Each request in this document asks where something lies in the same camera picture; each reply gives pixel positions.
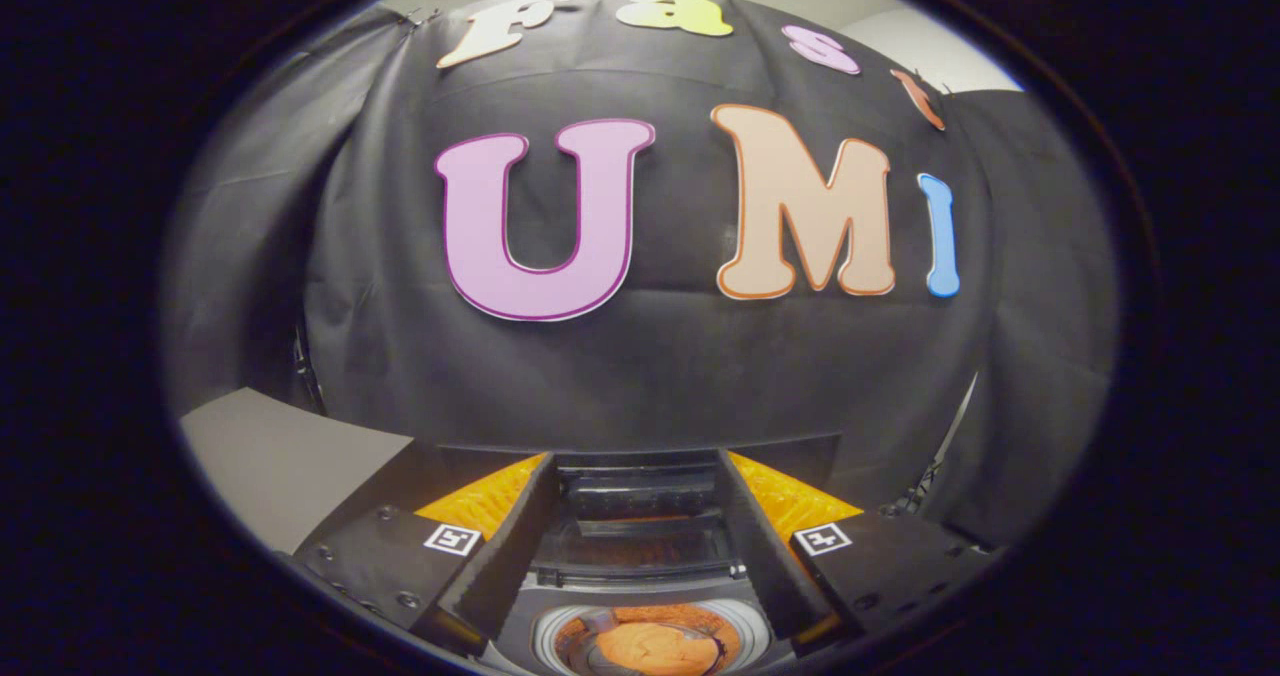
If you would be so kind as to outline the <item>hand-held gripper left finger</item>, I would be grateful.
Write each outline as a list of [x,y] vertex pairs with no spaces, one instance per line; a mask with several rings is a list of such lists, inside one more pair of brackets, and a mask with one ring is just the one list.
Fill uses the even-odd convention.
[[480,656],[495,640],[561,498],[535,453],[431,498],[401,460],[291,554],[312,585],[421,641]]

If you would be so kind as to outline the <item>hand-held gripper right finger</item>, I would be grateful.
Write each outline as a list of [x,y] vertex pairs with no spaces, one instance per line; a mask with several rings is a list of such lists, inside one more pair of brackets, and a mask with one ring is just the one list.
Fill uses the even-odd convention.
[[772,632],[800,657],[884,641],[998,558],[942,524],[855,508],[731,451],[718,455],[718,502]]

